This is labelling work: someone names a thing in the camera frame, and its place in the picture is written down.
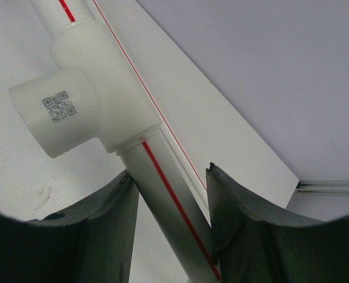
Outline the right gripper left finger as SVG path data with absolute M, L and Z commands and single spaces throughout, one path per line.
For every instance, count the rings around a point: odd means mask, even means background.
M 44 219 L 0 213 L 0 282 L 128 282 L 138 202 L 124 171 Z

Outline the white pipe frame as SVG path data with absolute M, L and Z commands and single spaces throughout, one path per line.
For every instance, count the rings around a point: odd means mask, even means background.
M 190 282 L 221 282 L 211 228 L 161 133 L 162 121 L 110 29 L 84 1 L 32 1 L 57 70 L 9 89 L 49 157 L 99 139 L 132 176 Z

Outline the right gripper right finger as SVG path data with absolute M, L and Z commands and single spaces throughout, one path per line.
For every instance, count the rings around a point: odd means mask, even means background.
M 349 216 L 323 222 L 290 212 L 215 164 L 206 184 L 223 282 L 349 282 Z

